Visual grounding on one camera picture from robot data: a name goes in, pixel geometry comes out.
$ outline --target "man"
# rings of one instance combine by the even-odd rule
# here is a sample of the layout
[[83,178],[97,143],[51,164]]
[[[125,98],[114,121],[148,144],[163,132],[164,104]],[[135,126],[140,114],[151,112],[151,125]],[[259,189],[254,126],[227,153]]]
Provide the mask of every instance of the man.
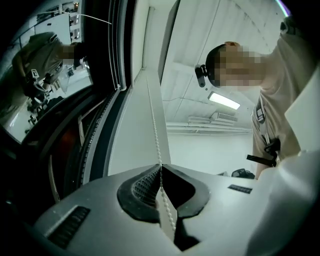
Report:
[[26,75],[36,69],[41,81],[50,74],[42,87],[48,90],[62,70],[65,59],[82,59],[86,50],[83,43],[64,45],[53,32],[45,32],[30,37],[29,42],[13,58],[12,67],[1,78],[0,123],[4,125],[26,102]]
[[[317,59],[308,42],[291,17],[281,24],[281,34],[276,47],[269,55],[248,52],[236,42],[225,42],[207,56],[206,69],[210,81],[216,87],[260,86],[260,102],[263,106],[265,126],[257,120],[255,107],[252,117],[253,155],[271,160],[265,151],[270,139],[278,138],[279,160],[299,153],[300,147],[285,112],[296,100],[315,70]],[[267,165],[258,163],[256,179]]]

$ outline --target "ceiling light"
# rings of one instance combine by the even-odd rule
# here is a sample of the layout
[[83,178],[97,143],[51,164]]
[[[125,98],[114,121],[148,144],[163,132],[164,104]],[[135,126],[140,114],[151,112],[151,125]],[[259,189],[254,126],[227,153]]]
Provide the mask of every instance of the ceiling light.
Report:
[[228,107],[233,108],[235,110],[237,110],[240,107],[239,103],[236,103],[235,101],[233,101],[229,98],[226,98],[226,97],[223,97],[219,94],[216,94],[215,92],[212,92],[209,95],[208,99],[212,102],[220,103],[222,105],[228,106]]

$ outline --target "ceiling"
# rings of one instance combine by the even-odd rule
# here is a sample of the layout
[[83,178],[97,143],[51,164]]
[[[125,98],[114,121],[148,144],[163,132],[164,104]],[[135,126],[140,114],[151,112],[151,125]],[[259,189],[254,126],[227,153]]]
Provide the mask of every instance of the ceiling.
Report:
[[[280,34],[284,14],[275,0],[182,0],[175,19],[161,81],[167,122],[187,122],[189,116],[210,118],[223,112],[238,118],[235,126],[250,127],[260,88],[238,91],[214,88],[208,80],[200,88],[194,66],[225,41],[252,51],[270,53]],[[208,100],[215,91],[241,104],[238,110]]]

